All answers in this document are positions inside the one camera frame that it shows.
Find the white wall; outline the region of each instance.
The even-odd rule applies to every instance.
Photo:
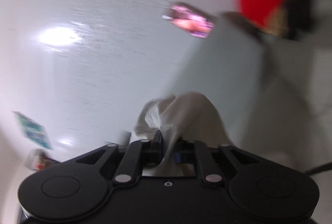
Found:
[[[14,180],[14,174],[19,167],[19,164],[21,164],[21,160],[4,137],[1,128],[0,159],[0,223],[7,223],[3,220],[6,207],[6,197],[8,195],[8,189]]]
[[[21,182],[28,177],[32,171],[27,169],[20,163],[15,171],[12,173],[10,184],[7,185],[7,193],[4,197],[4,205],[2,207],[2,215],[0,218],[0,223],[5,224],[16,224],[19,216],[19,211],[21,209],[18,198],[17,191]]]

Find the white surface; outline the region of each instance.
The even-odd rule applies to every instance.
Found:
[[[232,142],[241,146],[246,121],[264,87],[264,52],[262,44],[221,15],[209,38],[195,44],[166,92],[204,94],[217,108]]]
[[[13,181],[15,171],[17,170],[20,159],[14,149],[8,144],[0,128],[0,223],[3,221],[4,212],[6,210],[6,196],[8,186]]]
[[[285,117],[279,124],[282,127],[273,128],[277,131],[273,136],[279,132],[283,137],[292,137],[288,139],[291,147],[285,151],[294,156],[301,171],[332,161],[332,0],[313,2],[312,32],[302,34],[301,42],[279,40],[271,46],[273,60],[293,95],[288,102],[278,101]],[[271,127],[266,120],[262,125]],[[313,219],[319,224],[330,224],[331,172],[318,174],[314,179],[320,200]]]
[[[7,185],[7,195],[4,197],[3,214],[0,223],[16,224],[20,211],[20,204],[17,199],[17,191],[21,182],[33,172],[23,167],[20,163],[14,170],[10,184]]]
[[[59,160],[132,129],[198,42],[161,19],[168,1],[212,14],[234,9],[234,0],[0,0],[0,123],[20,154],[35,145],[13,110],[45,126]],[[81,39],[41,44],[55,27]]]

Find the white towel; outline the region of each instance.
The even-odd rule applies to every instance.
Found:
[[[166,153],[160,165],[143,170],[144,176],[183,175],[181,167],[170,156],[179,138],[199,140],[208,147],[232,144],[224,131],[218,111],[200,93],[189,92],[148,102],[138,117],[130,142],[153,139],[157,130],[163,136]]]

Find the metal rivet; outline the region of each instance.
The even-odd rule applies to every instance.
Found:
[[[115,176],[114,179],[119,183],[128,183],[132,179],[132,177],[128,174],[119,174]]]
[[[171,181],[166,181],[164,183],[164,186],[172,186],[172,185],[173,185],[173,183]]]
[[[218,174],[208,174],[205,177],[205,180],[210,182],[210,183],[218,183],[222,180],[222,177]]]

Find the black cable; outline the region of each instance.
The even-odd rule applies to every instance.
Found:
[[[332,162],[329,162],[324,165],[310,169],[310,170],[306,171],[305,174],[310,176],[310,175],[319,174],[322,172],[327,172],[330,170],[332,170]]]

